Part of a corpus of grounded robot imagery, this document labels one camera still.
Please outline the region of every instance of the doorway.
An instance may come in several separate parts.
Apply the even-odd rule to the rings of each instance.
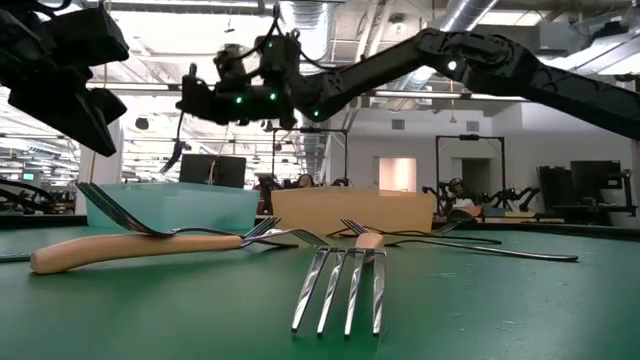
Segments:
[[[416,192],[415,158],[378,158],[380,190]]]
[[[470,194],[491,193],[491,159],[461,159],[462,180]]]

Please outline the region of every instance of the fork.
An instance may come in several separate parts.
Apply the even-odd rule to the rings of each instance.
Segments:
[[[94,183],[78,183],[77,187],[87,197],[87,199],[89,199],[89,201],[91,201],[100,211],[102,211],[111,220],[113,220],[113,222],[120,225],[125,230],[153,235],[160,239],[171,237],[176,234],[184,233],[184,232],[206,232],[206,233],[212,233],[217,235],[238,236],[238,234],[235,234],[235,233],[230,233],[230,232],[211,229],[211,228],[200,228],[200,227],[177,228],[177,229],[172,229],[166,232],[154,230],[146,226],[145,224],[143,224],[140,220],[136,219],[131,213],[129,213],[125,208],[123,208],[120,204],[118,204],[111,196],[109,196],[98,185]],[[245,237],[263,235],[265,234],[266,231],[271,230],[273,227],[275,227],[275,225],[279,221],[280,221],[279,218],[275,218],[275,217],[267,218],[263,220],[260,224],[258,224],[258,226],[256,226],[249,233],[245,234],[244,236],[241,236],[241,238],[244,239]],[[322,239],[320,239],[318,236],[302,229],[287,230],[285,232],[279,232],[274,236],[280,236],[284,234],[292,234],[311,246],[327,245],[327,243]]]
[[[148,234],[98,235],[65,241],[35,251],[31,255],[31,269],[41,275],[55,274],[88,264],[133,257],[183,254],[215,250],[242,249],[252,244],[295,248],[295,244],[270,241],[276,236],[293,234],[303,241],[318,246],[326,244],[314,234],[293,229],[277,234],[261,234],[269,227],[258,225],[260,230],[241,235],[176,235],[158,238]]]
[[[374,271],[374,289],[373,289],[373,335],[380,334],[380,327],[382,324],[382,300],[384,293],[384,267],[386,251],[383,249],[383,238],[380,234],[369,233],[365,230],[364,233],[359,233],[359,237],[356,240],[355,247],[342,248],[342,247],[320,247],[314,255],[307,276],[302,285],[300,296],[298,297],[298,303],[293,316],[293,323],[291,325],[291,332],[296,333],[304,317],[309,300],[313,295],[313,291],[316,287],[318,276],[324,267],[327,257],[331,253],[336,253],[335,263],[331,270],[331,276],[329,278],[329,284],[324,297],[324,303],[322,306],[322,313],[320,314],[320,320],[318,321],[317,335],[322,336],[324,327],[331,310],[331,304],[336,293],[338,280],[342,273],[345,258],[348,255],[354,256],[353,273],[351,275],[351,285],[349,287],[349,298],[347,308],[347,318],[345,322],[344,335],[349,337],[351,335],[351,324],[353,322],[353,316],[356,307],[356,299],[358,295],[358,287],[360,285],[360,276],[363,271],[365,263],[368,263],[373,258],[373,271]]]
[[[363,231],[363,229],[364,231],[366,231],[367,229],[365,226],[362,226],[353,220],[344,220],[343,222],[345,223],[345,225],[349,227],[349,229],[351,229],[354,232],[356,231],[355,229],[358,229],[358,231]],[[385,246],[399,246],[400,244],[410,243],[410,242],[454,247],[459,249],[473,250],[473,251],[484,252],[489,254],[510,256],[510,257],[524,258],[524,259],[546,260],[546,261],[557,261],[557,262],[578,261],[577,255],[537,254],[537,253],[530,253],[530,252],[524,252],[524,251],[502,250],[502,249],[488,248],[484,246],[463,245],[463,244],[456,244],[456,243],[450,243],[445,241],[426,240],[426,239],[400,240],[393,243],[387,243],[385,244]]]
[[[177,228],[169,231],[152,229],[135,218],[125,208],[118,204],[111,196],[94,183],[77,183],[78,190],[91,201],[102,213],[125,230],[154,235],[157,237],[169,237],[184,232],[206,232],[217,235],[237,235],[234,233],[209,228],[189,227]]]

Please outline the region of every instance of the green table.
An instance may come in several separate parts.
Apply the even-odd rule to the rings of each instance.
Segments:
[[[4,231],[0,251],[35,250],[98,231]],[[577,254],[581,262],[389,248],[382,335],[371,335],[372,274],[365,271],[349,340],[342,335],[347,272],[325,336],[315,335],[327,269],[300,332],[290,333],[310,248],[264,252],[258,245],[51,276],[32,275],[27,263],[0,264],[0,359],[640,358],[639,243],[458,234],[501,239],[503,248]]]

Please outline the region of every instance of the white wall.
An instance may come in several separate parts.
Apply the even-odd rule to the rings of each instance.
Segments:
[[[374,158],[406,157],[416,159],[417,189],[436,185],[435,136],[467,134],[466,121],[478,121],[478,134],[491,135],[492,119],[481,111],[456,111],[456,123],[451,123],[451,111],[433,114],[430,111],[362,109],[349,133],[349,178],[358,187],[375,187],[377,166]],[[405,130],[392,131],[391,120],[404,119]],[[327,181],[341,177],[344,172],[344,150],[334,139],[328,142]],[[460,176],[459,158],[499,159],[499,152],[485,141],[461,142],[457,139],[440,141],[440,179]]]
[[[452,176],[460,176],[454,170],[456,158],[490,158],[498,159],[499,153],[484,141],[461,142],[447,139],[449,145],[440,147],[440,179],[449,180]],[[327,176],[330,181],[341,177],[344,166],[344,152],[335,142],[329,144],[330,156]],[[435,136],[424,139],[399,139],[384,137],[350,137],[349,138],[349,178],[355,186],[374,188],[376,174],[375,157],[380,158],[415,158],[418,190],[423,185],[436,185]]]
[[[464,134],[467,120],[480,122],[480,135],[506,138],[509,187],[537,186],[538,166],[569,168],[572,160],[619,160],[623,168],[630,168],[632,164],[629,139],[543,105],[514,104],[493,119],[485,118],[479,111],[456,111],[455,117],[457,123],[450,122],[450,111],[433,114],[430,111],[361,110],[349,136],[349,178],[356,186],[374,187],[377,178],[374,157],[409,157],[417,160],[418,190],[422,185],[434,186],[435,135]],[[405,120],[404,131],[390,130],[391,119],[396,118]],[[327,175],[333,180],[343,174],[344,151],[335,142],[329,146]],[[501,187],[500,153],[491,145],[482,141],[445,140],[440,148],[441,180],[461,175],[461,158],[489,158],[492,190]],[[618,192],[607,200],[622,203],[621,196]],[[542,201],[534,200],[532,208],[541,209]]]

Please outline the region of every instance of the monitor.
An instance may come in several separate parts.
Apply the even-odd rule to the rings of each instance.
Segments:
[[[180,182],[208,184],[212,170],[213,185],[244,188],[247,159],[234,156],[209,154],[183,154],[180,165]]]
[[[571,175],[578,198],[592,197],[602,201],[600,190],[622,189],[620,161],[572,161]]]

